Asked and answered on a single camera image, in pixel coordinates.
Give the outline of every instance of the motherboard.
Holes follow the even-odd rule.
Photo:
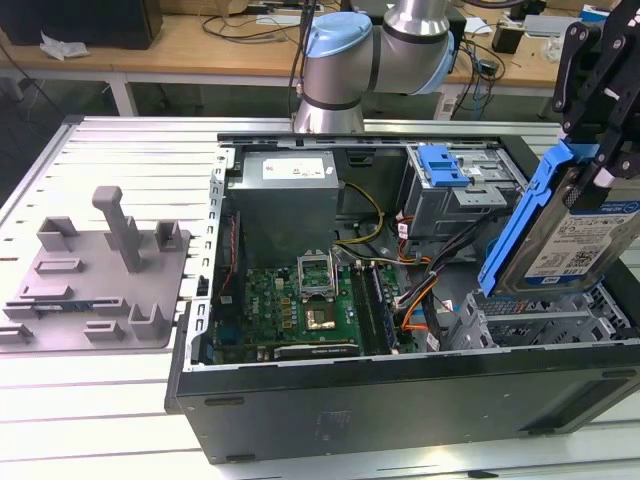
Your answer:
[[[216,327],[214,350],[222,363],[375,355],[396,348],[391,305],[399,286],[390,265],[307,261],[250,269],[244,287],[240,323]]]

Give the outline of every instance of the desk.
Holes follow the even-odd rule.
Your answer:
[[[289,128],[278,119],[248,125],[247,119],[114,117],[62,126],[0,210],[0,303],[14,293],[38,250],[35,232],[43,217],[70,216],[78,229],[105,229],[91,194],[97,185],[115,184],[138,228],[176,218],[194,235],[176,313],[182,312],[195,291],[216,132],[249,126],[268,132]],[[549,123],[366,122],[367,131],[460,129],[521,135],[538,155],[559,131]],[[96,150],[103,155],[92,155]],[[640,476],[640,394],[568,436],[212,467],[187,420],[163,410],[172,345],[173,340],[144,354],[0,357],[0,478],[462,479],[469,470],[521,480]]]
[[[465,9],[482,16],[488,23],[496,23],[502,15],[502,10],[471,6]],[[237,30],[255,33],[271,28],[249,24]],[[295,33],[296,30],[292,29],[290,34]],[[491,37],[476,35],[474,40],[489,46]],[[494,93],[551,96],[558,67],[542,58],[540,48],[543,42],[540,39],[523,38],[515,55],[501,55],[507,72],[494,88]],[[88,57],[60,62],[48,57],[38,47],[8,45],[7,49],[35,79],[107,82],[120,115],[131,116],[137,115],[130,88],[130,84],[135,82],[286,86],[296,45],[290,41],[268,45],[232,43],[204,33],[196,16],[168,15],[164,17],[160,35],[148,50],[94,47],[90,48],[91,55]],[[436,118],[451,118],[453,107],[469,82],[471,71],[469,58],[460,55],[454,71],[439,89],[442,95]],[[17,80],[22,77],[1,54],[0,77]]]

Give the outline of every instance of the light blue robot joint cap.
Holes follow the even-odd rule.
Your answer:
[[[336,55],[357,45],[371,32],[371,19],[356,12],[336,12],[316,18],[311,25],[307,57]]]

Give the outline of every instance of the chip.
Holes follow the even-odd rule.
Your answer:
[[[334,309],[333,302],[307,302],[304,306],[307,330],[334,330]]]

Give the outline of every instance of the gray plastic holder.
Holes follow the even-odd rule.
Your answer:
[[[93,205],[108,232],[78,232],[45,219],[42,248],[0,318],[0,354],[164,347],[190,234],[173,220],[138,231],[119,187],[98,187]]]

